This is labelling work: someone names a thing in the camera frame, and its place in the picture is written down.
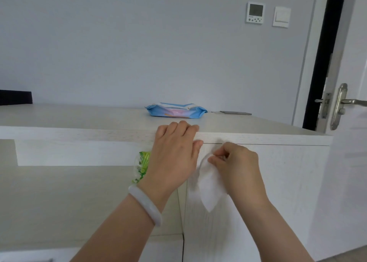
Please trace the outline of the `black flat object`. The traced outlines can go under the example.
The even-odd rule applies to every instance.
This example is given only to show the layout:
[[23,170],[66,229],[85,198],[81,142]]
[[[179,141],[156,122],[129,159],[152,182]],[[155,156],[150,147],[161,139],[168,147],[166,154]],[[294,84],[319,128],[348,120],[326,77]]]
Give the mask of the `black flat object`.
[[30,91],[0,90],[0,106],[33,104]]

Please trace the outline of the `green plastic packet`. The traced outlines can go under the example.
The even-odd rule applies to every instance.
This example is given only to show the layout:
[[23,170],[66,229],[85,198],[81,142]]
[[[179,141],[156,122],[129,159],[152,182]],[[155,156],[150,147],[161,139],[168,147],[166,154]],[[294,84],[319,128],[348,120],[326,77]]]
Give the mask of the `green plastic packet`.
[[146,175],[151,152],[141,151],[137,154],[133,165],[133,184],[137,184]]

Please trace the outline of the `grey flat card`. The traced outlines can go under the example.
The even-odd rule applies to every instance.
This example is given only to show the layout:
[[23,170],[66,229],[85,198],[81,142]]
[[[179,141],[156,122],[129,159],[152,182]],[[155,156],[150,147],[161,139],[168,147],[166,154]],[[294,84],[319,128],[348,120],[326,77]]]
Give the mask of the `grey flat card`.
[[215,114],[223,114],[223,115],[249,115],[251,116],[251,113],[247,112],[236,112],[236,111],[212,111],[211,113]]

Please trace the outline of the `silver door latch plate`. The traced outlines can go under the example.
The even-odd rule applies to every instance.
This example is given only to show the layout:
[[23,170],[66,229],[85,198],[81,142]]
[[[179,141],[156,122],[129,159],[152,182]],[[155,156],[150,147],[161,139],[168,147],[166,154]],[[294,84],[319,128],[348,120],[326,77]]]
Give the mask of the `silver door latch plate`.
[[318,116],[319,119],[327,118],[331,99],[332,93],[324,93],[322,99],[315,99],[314,102],[320,104]]

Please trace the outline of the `person's right forearm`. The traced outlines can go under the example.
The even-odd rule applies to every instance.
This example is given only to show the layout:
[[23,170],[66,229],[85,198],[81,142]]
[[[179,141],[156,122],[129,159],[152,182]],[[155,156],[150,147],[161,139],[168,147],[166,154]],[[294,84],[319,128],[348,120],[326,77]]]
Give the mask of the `person's right forearm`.
[[256,244],[261,262],[315,262],[267,197],[231,199]]

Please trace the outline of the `white wooden cabinet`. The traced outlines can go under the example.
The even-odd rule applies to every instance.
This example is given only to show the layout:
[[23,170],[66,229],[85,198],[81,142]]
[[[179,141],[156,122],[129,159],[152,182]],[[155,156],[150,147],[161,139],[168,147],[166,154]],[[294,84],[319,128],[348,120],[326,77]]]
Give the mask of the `white wooden cabinet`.
[[69,261],[132,185],[159,125],[199,125],[199,157],[230,141],[327,146],[332,136],[249,115],[153,117],[145,109],[0,106],[0,261]]

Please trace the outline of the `person's left forearm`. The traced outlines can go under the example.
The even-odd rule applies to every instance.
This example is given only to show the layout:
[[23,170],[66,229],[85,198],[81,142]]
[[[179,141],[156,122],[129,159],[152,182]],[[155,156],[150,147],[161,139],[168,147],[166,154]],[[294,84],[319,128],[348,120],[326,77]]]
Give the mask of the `person's left forearm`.
[[[148,195],[140,182],[136,186],[162,213],[171,195],[159,199]],[[154,227],[142,206],[128,194],[70,262],[138,262]]]

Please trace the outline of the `person's right hand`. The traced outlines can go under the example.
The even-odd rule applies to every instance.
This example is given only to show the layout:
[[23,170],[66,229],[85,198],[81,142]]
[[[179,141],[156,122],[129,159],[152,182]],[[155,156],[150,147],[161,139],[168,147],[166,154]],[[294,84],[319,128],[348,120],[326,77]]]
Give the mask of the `person's right hand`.
[[226,157],[227,168],[218,172],[228,195],[241,213],[268,210],[272,206],[267,197],[256,152],[225,142],[213,155]]

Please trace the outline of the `person's left hand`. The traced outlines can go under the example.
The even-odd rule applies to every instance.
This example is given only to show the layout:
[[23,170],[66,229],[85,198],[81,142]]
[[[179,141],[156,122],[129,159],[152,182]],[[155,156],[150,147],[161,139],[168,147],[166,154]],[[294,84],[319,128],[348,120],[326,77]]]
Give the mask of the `person's left hand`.
[[140,182],[145,192],[156,198],[169,197],[196,169],[192,162],[192,145],[199,131],[198,125],[191,125],[191,140],[175,142],[177,122],[168,125],[166,143],[155,145],[149,158],[146,175]]

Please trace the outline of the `white wet wipe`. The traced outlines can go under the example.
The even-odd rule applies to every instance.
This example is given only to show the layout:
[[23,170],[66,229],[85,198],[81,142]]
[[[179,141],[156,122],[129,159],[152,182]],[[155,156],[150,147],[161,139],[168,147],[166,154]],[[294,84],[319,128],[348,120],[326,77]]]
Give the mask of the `white wet wipe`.
[[194,195],[195,202],[201,202],[204,209],[211,213],[219,201],[227,196],[221,175],[208,159],[213,155],[210,151],[199,157],[197,168],[188,180],[189,193]]

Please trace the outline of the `white jade bangle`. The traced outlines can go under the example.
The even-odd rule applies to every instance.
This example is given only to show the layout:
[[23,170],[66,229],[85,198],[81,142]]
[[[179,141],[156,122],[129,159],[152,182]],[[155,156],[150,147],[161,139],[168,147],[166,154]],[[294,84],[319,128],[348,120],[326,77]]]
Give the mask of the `white jade bangle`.
[[153,201],[136,185],[128,188],[129,194],[142,206],[156,227],[162,225],[162,214]]

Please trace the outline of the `white light switch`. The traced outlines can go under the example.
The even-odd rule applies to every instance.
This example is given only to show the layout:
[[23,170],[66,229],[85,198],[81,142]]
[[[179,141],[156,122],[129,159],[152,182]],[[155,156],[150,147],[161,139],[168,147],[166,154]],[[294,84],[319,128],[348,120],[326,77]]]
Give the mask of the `white light switch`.
[[291,8],[276,6],[273,16],[273,27],[289,28]]

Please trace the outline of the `white door frame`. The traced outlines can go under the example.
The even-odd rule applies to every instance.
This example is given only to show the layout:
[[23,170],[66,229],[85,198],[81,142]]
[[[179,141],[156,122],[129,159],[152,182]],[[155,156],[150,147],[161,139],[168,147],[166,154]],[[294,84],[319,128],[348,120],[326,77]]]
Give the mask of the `white door frame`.
[[328,0],[314,0],[292,125],[302,127]]

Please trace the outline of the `white cabinet door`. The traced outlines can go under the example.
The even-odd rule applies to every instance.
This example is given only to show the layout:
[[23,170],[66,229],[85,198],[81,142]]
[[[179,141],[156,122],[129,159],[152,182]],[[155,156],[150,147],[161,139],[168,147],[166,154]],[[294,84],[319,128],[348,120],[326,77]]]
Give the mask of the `white cabinet door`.
[[[244,145],[259,156],[267,195],[305,245],[317,205],[329,147]],[[261,262],[231,198],[207,212],[197,170],[187,182],[183,262]]]

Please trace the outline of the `blue wet wipe packet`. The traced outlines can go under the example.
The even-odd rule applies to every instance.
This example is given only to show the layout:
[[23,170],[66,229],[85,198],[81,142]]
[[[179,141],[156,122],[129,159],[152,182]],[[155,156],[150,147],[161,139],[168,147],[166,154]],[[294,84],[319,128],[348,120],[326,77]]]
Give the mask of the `blue wet wipe packet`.
[[207,109],[196,104],[171,104],[159,102],[145,107],[150,116],[199,119]]

